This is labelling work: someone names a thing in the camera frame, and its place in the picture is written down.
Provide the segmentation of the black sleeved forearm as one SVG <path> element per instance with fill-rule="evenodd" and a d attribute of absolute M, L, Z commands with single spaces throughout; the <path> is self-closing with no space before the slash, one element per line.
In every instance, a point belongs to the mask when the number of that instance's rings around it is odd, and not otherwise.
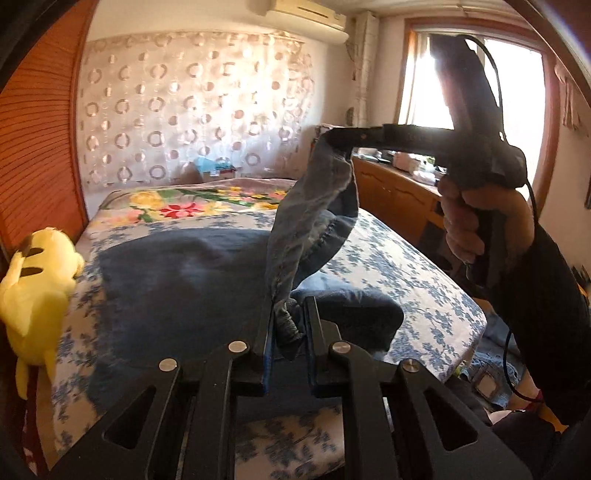
<path fill-rule="evenodd" d="M 559 247 L 542 227 L 491 290 L 491 303 L 559 421 L 583 421 L 590 410 L 590 313 Z"/>

